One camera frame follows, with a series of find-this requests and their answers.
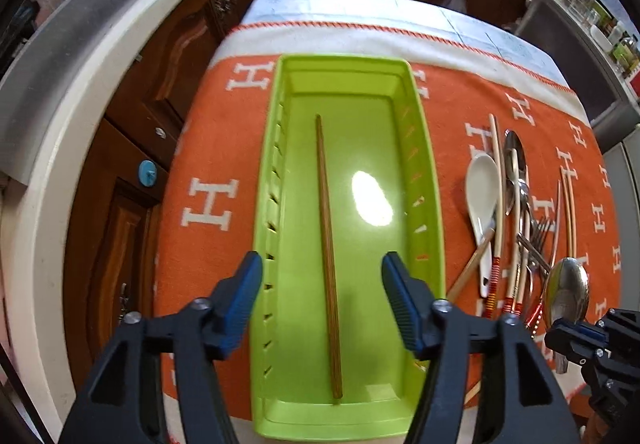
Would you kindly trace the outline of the blue cabinet knob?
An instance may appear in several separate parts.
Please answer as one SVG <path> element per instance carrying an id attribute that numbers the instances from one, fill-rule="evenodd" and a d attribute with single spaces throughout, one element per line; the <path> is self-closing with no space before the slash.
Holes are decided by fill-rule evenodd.
<path id="1" fill-rule="evenodd" d="M 156 164 L 149 160 L 143 160 L 138 166 L 139 182 L 144 187 L 153 187 L 157 180 Z"/>

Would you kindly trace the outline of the beige chopstick red striped end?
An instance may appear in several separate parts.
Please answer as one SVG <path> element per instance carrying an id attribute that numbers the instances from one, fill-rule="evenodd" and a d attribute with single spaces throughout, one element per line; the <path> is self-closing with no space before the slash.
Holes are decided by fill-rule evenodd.
<path id="1" fill-rule="evenodd" d="M 503 153 L 500 141 L 500 131 L 498 120 L 495 115 L 489 115 L 489 126 L 492 142 L 492 154 L 498 172 L 498 198 L 495 209 L 495 236 L 494 249 L 492 250 L 491 272 L 488 283 L 488 296 L 485 301 L 483 317 L 491 318 L 494 315 L 497 306 L 497 292 L 501 274 L 501 256 L 503 247 L 503 223 L 504 223 L 504 170 L 503 170 Z"/>

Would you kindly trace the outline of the large steel spoon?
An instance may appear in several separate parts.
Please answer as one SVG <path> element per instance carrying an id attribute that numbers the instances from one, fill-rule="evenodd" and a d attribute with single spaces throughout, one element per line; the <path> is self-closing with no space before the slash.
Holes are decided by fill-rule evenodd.
<path id="1" fill-rule="evenodd" d="M 506 214 L 510 214 L 515 205 L 515 191 L 520 192 L 520 208 L 527 209 L 529 188 L 526 183 L 526 156 L 518 134 L 507 130 L 504 134 L 504 173 L 506 173 Z"/>

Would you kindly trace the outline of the steel fork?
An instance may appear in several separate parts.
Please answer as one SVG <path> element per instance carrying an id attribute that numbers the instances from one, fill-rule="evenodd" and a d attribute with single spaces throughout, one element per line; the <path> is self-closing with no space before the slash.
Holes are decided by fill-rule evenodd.
<path id="1" fill-rule="evenodd" d="M 547 256 L 544 256 L 544 245 L 552 224 L 552 219 L 547 216 L 542 219 L 532 219 L 529 222 L 528 234 L 521 233 L 516 235 L 516 240 L 520 247 L 527 251 L 529 259 L 532 259 L 544 274 L 548 274 L 551 271 L 550 260 Z"/>

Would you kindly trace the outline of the small steel spoon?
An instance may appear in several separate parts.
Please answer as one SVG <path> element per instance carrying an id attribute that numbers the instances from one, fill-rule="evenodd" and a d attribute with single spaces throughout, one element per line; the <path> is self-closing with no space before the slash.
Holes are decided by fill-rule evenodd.
<path id="1" fill-rule="evenodd" d="M 530 216 L 532 215 L 532 206 L 530 205 L 530 190 L 527 179 L 520 179 L 520 198 L 521 198 L 521 227 L 518 234 L 523 238 L 528 238 L 530 233 Z M 526 248 L 520 248 L 518 253 L 518 289 L 516 289 L 514 300 L 514 313 L 521 316 L 523 311 L 525 286 L 527 281 L 527 262 L 528 251 Z"/>

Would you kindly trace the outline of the dark brown wooden chopstick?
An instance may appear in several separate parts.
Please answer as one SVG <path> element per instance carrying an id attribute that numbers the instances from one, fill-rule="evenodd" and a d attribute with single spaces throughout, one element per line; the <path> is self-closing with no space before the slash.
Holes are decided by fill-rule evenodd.
<path id="1" fill-rule="evenodd" d="M 328 172 L 326 171 L 326 152 L 324 152 L 321 115 L 316 115 L 314 118 L 314 126 L 316 126 L 320 236 L 324 292 L 326 293 L 326 324 L 328 325 L 330 381 L 332 396 L 335 401 L 338 401 L 343 398 L 340 319 L 338 318 L 329 179 Z"/>

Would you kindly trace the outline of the white ceramic soup spoon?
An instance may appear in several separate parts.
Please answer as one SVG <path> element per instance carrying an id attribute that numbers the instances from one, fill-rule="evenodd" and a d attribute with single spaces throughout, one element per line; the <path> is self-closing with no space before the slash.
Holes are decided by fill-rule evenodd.
<path id="1" fill-rule="evenodd" d="M 476 245 L 495 226 L 494 214 L 498 202 L 499 173 L 492 156 L 477 152 L 465 175 L 465 202 Z"/>

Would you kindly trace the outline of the orange H-pattern blanket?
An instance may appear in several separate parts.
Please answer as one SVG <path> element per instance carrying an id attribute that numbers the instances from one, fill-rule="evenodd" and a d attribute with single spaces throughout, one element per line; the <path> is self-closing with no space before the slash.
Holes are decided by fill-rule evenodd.
<path id="1" fill-rule="evenodd" d="M 524 147 L 536 216 L 557 219 L 544 254 L 565 257 L 561 169 L 572 178 L 577 259 L 590 280 L 586 317 L 620 305 L 622 253 L 612 178 L 582 104 L 535 47 L 516 59 L 494 44 L 406 26 L 343 20 L 268 19 L 241 24 L 218 47 L 198 89 L 172 160 L 157 253 L 155 312 L 179 311 L 231 276 L 254 248 L 256 200 L 272 84 L 288 55 L 404 60 L 422 100 L 444 227 L 446 289 L 475 243 L 465 175 L 477 152 L 492 153 L 489 115 L 500 141 L 512 130 Z M 229 415 L 243 438 L 255 431 L 250 390 L 250 322 L 240 345 L 217 365 Z"/>

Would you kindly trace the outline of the green plastic utensil tray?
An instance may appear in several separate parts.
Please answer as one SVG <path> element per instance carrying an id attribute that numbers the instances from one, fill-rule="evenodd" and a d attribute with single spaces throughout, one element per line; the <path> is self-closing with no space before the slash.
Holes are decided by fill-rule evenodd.
<path id="1" fill-rule="evenodd" d="M 332 396 L 320 236 L 321 115 L 343 378 Z M 283 441 L 388 438 L 409 427 L 425 365 L 405 349 L 381 263 L 446 289 L 444 227 L 422 100 L 404 60 L 280 58 L 258 179 L 262 291 L 250 322 L 255 431 Z"/>

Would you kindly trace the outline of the steel range hood panel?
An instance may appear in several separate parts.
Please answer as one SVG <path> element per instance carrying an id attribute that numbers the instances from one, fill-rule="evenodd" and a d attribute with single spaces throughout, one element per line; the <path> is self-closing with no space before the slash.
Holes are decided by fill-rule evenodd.
<path id="1" fill-rule="evenodd" d="M 130 0 L 66 0 L 1 80 L 1 172 L 29 183 L 49 123 L 103 30 Z"/>

